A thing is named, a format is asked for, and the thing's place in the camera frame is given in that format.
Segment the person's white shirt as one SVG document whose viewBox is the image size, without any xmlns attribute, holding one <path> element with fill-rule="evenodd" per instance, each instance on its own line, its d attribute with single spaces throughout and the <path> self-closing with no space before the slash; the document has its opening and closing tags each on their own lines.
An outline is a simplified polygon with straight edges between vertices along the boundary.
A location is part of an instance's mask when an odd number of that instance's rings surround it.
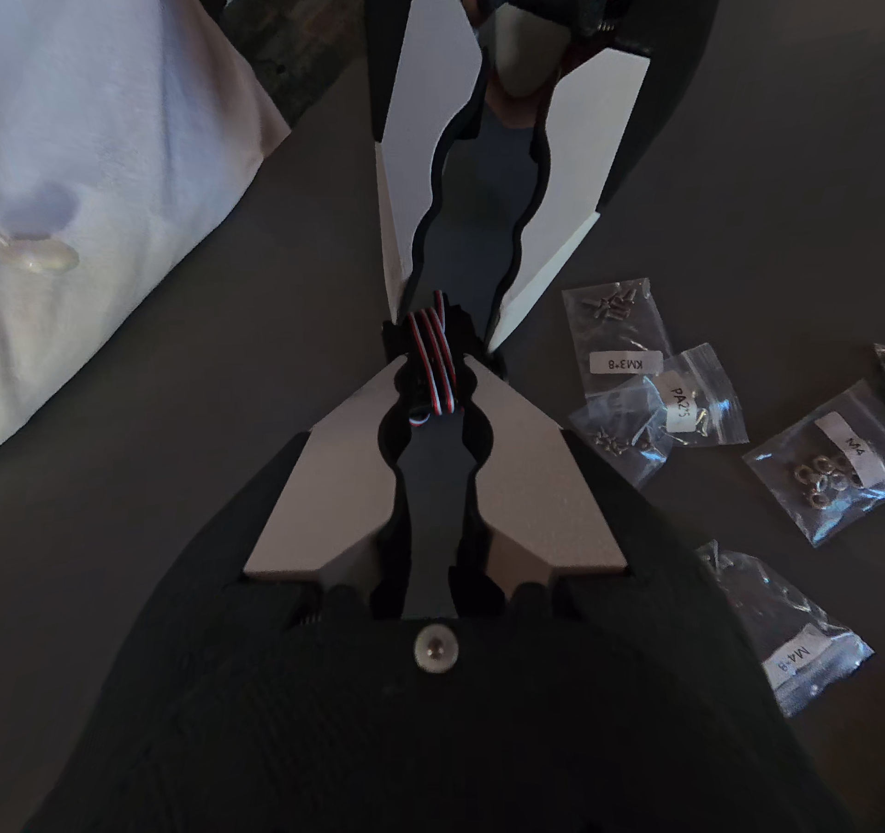
<svg viewBox="0 0 885 833">
<path fill-rule="evenodd" d="M 231 213 L 289 125 L 200 0 L 1 0 L 1 438 Z"/>
</svg>

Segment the person's left hand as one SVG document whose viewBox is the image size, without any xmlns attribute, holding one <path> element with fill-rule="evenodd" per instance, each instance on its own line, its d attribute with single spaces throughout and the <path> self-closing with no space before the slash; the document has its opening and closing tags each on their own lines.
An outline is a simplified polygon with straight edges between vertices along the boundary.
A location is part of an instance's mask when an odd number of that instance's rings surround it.
<svg viewBox="0 0 885 833">
<path fill-rule="evenodd" d="M 503 127 L 511 130 L 533 129 L 555 83 L 556 76 L 553 75 L 530 94 L 514 96 L 505 89 L 496 69 L 491 68 L 484 100 Z"/>
</svg>

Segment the black servo motor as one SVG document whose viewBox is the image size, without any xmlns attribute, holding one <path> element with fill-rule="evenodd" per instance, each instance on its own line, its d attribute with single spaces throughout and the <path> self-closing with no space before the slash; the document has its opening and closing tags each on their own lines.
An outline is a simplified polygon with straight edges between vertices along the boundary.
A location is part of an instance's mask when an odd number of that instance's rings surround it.
<svg viewBox="0 0 885 833">
<path fill-rule="evenodd" d="M 415 318 L 415 325 L 422 334 L 428 356 L 439 351 L 441 362 L 451 366 L 451 377 L 457 378 L 463 367 L 464 357 L 471 356 L 476 363 L 481 363 L 504 383 L 509 377 L 503 357 L 497 352 L 489 352 L 479 338 L 471 316 L 464 308 L 451 304 L 448 295 L 440 290 L 434 292 L 434 305 L 428 310 L 428 321 L 436 320 L 442 327 L 442 336 L 437 341 L 429 341 L 429 332 L 418 311 L 409 314 L 401 324 L 384 322 L 382 342 L 388 363 L 401 354 L 418 352 L 409 318 Z"/>
</svg>

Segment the clear bag of tiny screws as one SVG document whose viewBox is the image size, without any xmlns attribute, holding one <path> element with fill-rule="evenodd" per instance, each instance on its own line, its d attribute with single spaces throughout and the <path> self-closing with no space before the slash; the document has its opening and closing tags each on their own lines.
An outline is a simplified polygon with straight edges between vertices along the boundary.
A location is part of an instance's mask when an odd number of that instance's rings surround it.
<svg viewBox="0 0 885 833">
<path fill-rule="evenodd" d="M 592 393 L 569 422 L 635 488 L 644 487 L 674 450 L 749 441 L 736 390 L 708 343 L 665 359 L 657 375 L 633 375 Z"/>
</svg>

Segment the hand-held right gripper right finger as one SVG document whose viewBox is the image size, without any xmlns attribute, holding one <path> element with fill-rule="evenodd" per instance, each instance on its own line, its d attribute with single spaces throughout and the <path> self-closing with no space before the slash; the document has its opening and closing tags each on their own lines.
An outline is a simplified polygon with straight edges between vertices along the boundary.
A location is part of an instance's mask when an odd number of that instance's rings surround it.
<svg viewBox="0 0 885 833">
<path fill-rule="evenodd" d="M 459 577 L 507 601 L 523 584 L 622 575 L 625 556 L 557 422 L 464 356 L 467 479 Z"/>
</svg>

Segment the clear bag of silver screws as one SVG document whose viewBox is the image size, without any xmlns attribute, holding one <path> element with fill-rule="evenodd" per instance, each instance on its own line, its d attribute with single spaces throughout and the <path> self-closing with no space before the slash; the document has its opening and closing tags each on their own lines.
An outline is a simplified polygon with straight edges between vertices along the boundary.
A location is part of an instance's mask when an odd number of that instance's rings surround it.
<svg viewBox="0 0 885 833">
<path fill-rule="evenodd" d="M 796 716 L 874 651 L 758 558 L 713 540 L 697 551 L 745 628 L 783 715 Z"/>
<path fill-rule="evenodd" d="M 647 276 L 564 290 L 562 298 L 586 398 L 658 375 L 673 356 Z"/>
</svg>

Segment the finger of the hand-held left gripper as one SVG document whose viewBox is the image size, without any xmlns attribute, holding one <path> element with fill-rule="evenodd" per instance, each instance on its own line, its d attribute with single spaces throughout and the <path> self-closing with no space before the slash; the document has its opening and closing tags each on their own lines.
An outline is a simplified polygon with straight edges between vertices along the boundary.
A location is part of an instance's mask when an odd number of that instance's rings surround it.
<svg viewBox="0 0 885 833">
<path fill-rule="evenodd" d="M 599 219 L 598 206 L 650 59 L 607 47 L 562 77 L 540 125 L 541 199 L 516 233 L 519 264 L 487 342 L 495 352 Z"/>
<path fill-rule="evenodd" d="M 423 264 L 426 231 L 440 206 L 441 176 L 485 57 L 461 0 L 411 0 L 375 168 L 382 264 L 392 323 L 400 323 Z"/>
</svg>

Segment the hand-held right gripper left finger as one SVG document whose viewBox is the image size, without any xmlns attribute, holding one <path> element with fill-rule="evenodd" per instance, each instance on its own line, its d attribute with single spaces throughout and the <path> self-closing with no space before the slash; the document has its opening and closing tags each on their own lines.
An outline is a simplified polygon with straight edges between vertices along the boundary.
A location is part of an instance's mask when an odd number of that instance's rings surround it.
<svg viewBox="0 0 885 833">
<path fill-rule="evenodd" d="M 406 363 L 396 357 L 314 425 L 244 576 L 343 585 L 369 600 L 382 581 L 377 538 L 395 507 L 395 474 L 379 430 L 399 399 L 395 375 Z"/>
</svg>

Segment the clear bag of nuts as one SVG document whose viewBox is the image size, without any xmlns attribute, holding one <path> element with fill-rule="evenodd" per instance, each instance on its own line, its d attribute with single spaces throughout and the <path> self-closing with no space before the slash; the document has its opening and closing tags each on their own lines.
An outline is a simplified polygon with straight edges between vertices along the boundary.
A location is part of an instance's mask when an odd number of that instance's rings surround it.
<svg viewBox="0 0 885 833">
<path fill-rule="evenodd" d="M 861 379 L 743 457 L 818 546 L 884 501 L 883 385 Z"/>
</svg>

